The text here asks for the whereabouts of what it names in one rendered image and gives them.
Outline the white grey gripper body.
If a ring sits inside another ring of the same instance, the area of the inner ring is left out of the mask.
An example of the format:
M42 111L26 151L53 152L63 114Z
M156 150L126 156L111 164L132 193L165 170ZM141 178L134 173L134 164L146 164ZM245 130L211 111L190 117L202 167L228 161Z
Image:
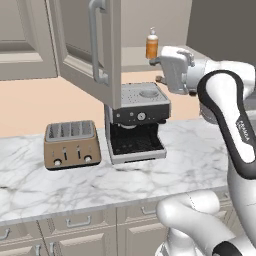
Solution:
M194 67L194 55L188 50L174 46L164 46L160 55L165 83L171 93L186 95L187 72Z

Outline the orange soap dispenser bottle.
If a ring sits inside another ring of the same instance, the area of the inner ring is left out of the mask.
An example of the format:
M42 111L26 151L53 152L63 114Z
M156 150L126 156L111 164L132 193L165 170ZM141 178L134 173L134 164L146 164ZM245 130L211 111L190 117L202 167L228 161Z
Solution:
M153 59L157 57L158 53L158 36L154 27L150 28L150 34L146 39L146 58Z

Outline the beige base cabinet door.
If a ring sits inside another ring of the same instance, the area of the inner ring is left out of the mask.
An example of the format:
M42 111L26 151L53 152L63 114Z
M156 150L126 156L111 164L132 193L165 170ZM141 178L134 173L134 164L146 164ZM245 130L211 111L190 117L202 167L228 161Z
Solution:
M36 256L35 246L36 245L1 251L0 256Z
M55 235L45 242L48 252L49 243L55 242L55 256L117 256L114 226Z
M167 229L156 219L118 225L118 256L155 256L166 237Z

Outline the silver black coffee machine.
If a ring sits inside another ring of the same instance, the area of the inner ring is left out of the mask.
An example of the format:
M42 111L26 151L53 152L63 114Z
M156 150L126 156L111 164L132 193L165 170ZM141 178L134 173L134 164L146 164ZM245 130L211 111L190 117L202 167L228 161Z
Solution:
M105 105L105 137L113 164L165 158L158 127L170 116L171 103L154 82L121 86L121 107Z

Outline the brown four-slot toaster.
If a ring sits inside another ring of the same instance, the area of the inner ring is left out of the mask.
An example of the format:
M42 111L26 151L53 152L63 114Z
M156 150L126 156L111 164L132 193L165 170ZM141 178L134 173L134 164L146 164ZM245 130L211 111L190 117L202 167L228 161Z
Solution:
M48 170L97 165L101 151L92 120L49 124L44 137L44 165Z

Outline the beige drawer front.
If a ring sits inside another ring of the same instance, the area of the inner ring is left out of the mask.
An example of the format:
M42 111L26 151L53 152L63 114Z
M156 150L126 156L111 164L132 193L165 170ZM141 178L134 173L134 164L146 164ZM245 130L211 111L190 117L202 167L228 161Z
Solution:
M130 205L122 206L117 208L117 223L125 224L138 220L145 220L149 218L155 218L156 214L143 215L141 207L145 207L147 210L156 210L158 202L133 202Z
M219 202L220 202L220 211L221 212L229 212L232 210L232 202L230 195L227 191L217 191L216 192Z
M37 221L21 222L17 224L1 224L0 236L5 234L5 230L10 228L9 236L6 240L0 241L0 250L5 246L21 246L24 243L34 245L43 242L39 224Z
M84 222L88 215L91 215L91 224L79 228L67 228L66 219L70 218L73 223ZM108 227L116 224L116 210L114 208L106 208L102 210L94 210L83 213L73 213L71 215L60 215L47 217L44 220L39 220L39 225L42 234L45 237L58 235L62 233L88 230L97 227Z

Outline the beige wall cabinet body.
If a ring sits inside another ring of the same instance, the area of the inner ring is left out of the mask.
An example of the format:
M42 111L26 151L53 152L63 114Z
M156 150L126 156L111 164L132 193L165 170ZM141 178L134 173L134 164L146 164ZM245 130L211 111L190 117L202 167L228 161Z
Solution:
M178 46L198 59L207 58L187 43L192 0L121 0L121 65L123 72L159 70L146 59L146 38L155 28L158 52Z

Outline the grey wall cabinet door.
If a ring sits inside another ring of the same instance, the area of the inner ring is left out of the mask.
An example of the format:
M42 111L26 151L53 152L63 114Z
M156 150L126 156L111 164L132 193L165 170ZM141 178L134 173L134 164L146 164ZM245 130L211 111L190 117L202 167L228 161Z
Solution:
M187 45L256 66L256 0L192 0Z

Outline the beige wall cabinet door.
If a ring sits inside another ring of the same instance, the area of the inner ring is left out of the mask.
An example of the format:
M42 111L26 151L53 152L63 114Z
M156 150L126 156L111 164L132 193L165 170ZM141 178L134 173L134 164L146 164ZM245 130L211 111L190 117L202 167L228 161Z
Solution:
M0 81L57 76L46 0L0 0Z
M98 62L108 84L94 80L89 30L90 0L46 0L58 75L102 103L121 106L121 0L96 10Z

